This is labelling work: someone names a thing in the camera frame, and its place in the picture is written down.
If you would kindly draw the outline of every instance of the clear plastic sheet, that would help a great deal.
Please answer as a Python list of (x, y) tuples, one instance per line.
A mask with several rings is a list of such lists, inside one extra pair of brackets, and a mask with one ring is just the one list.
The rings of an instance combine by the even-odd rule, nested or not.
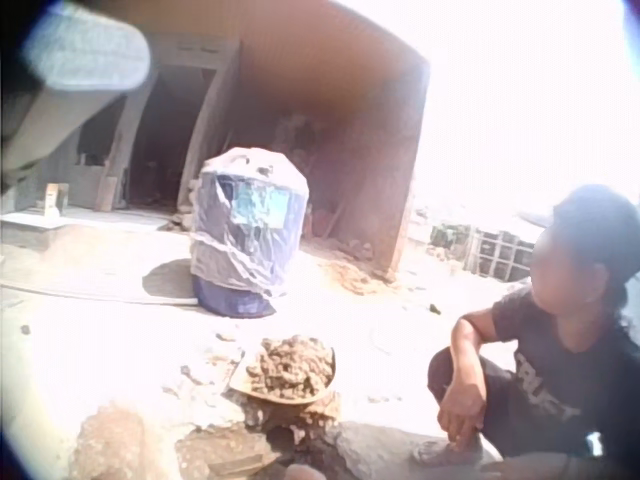
[(234, 148), (208, 160), (195, 190), (191, 273), (265, 297), (284, 292), (309, 189), (282, 154)]

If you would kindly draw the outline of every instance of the sandy ground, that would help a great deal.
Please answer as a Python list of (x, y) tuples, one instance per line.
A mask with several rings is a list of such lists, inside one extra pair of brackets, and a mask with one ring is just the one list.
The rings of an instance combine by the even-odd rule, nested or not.
[[(109, 235), (84, 231), (81, 237), (91, 245), (81, 249), (26, 241), (23, 247), (4, 245), (3, 275), (67, 291), (92, 291), (93, 282), (93, 291), (115, 296), (131, 290), (140, 296), (189, 296), (186, 277), (180, 276), (184, 265), (158, 273), (162, 265), (184, 260), (186, 237), (115, 233), (114, 246)], [(344, 257), (306, 245), (295, 259), (289, 295), (276, 315), (261, 320), (2, 289), (3, 428), (35, 478), (63, 478), (80, 424), (98, 406), (156, 392), (216, 333), (233, 331), (246, 342), (294, 333), (322, 338), (338, 352), (336, 388), (344, 393), (345, 420), (438, 435), (436, 404), (426, 390), (429, 359), (447, 345), (460, 314), (489, 305), (504, 286), (452, 274), (450, 265), (426, 256), (406, 260), (398, 285), (372, 282), (375, 292), (358, 296), (331, 275)], [(151, 272), (154, 282), (145, 284)], [(429, 312), (432, 303), (442, 315)], [(509, 367), (511, 351), (499, 345), (487, 355)]]

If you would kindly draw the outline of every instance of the soil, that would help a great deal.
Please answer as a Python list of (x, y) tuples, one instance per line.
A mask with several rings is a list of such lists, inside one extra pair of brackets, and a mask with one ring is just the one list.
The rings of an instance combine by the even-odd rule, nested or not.
[(265, 339), (262, 347), (258, 363), (247, 368), (257, 393), (286, 400), (311, 398), (327, 388), (335, 373), (332, 350), (315, 338)]

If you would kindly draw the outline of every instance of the doorway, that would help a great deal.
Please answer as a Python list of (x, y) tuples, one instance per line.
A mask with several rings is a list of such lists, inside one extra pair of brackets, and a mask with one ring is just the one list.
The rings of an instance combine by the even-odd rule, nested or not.
[(173, 212), (189, 142), (215, 70), (164, 66), (151, 91), (131, 156), (130, 207)]

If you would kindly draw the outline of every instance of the boy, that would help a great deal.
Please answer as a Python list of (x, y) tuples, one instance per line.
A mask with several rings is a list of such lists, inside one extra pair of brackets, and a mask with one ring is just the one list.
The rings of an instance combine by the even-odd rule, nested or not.
[[(482, 433), (505, 459), (490, 478), (640, 478), (640, 348), (620, 314), (639, 271), (636, 207), (604, 186), (574, 191), (536, 243), (531, 286), (464, 315), (432, 359), (429, 389), (450, 445), (419, 448), (418, 460), (475, 462)], [(512, 340), (515, 373), (478, 354)]]

